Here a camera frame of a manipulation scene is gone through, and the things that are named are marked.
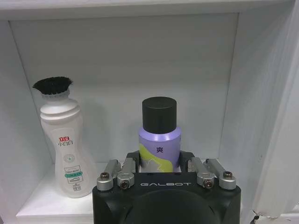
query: chinese character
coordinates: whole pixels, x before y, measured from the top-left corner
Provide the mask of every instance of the chinese character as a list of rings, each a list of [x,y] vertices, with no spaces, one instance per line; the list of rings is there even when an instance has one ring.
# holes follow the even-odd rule
[[[163,153],[163,147],[157,147],[157,153],[158,153],[158,152]]]

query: shoe polish bottle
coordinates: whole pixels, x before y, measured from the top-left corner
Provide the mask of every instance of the shoe polish bottle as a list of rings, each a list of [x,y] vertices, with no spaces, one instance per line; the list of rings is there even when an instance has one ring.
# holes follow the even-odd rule
[[[78,102],[70,99],[67,77],[38,81],[33,88],[42,93],[41,124],[52,141],[55,152],[55,177],[68,197],[88,195],[96,185],[96,165],[82,144],[83,119]]]

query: black cap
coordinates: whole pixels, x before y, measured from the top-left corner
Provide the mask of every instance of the black cap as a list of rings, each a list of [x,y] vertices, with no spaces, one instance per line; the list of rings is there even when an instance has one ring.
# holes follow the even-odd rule
[[[169,97],[151,97],[142,102],[145,131],[165,134],[177,128],[177,102]]]

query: white bottle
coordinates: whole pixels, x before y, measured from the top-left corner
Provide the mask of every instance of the white bottle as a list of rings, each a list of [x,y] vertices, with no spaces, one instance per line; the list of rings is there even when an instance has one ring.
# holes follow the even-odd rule
[[[55,151],[55,176],[62,191],[69,197],[83,197],[96,185],[96,165],[82,144],[83,120],[70,91],[45,95],[41,107],[41,124]]]

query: yellow label graphic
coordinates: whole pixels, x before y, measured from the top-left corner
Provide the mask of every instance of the yellow label graphic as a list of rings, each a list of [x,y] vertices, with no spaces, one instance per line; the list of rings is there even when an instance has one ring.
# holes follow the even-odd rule
[[[143,144],[139,144],[139,153],[146,162],[154,162],[157,164],[157,169],[161,172],[173,172],[172,163],[169,160],[164,160],[150,153]]]

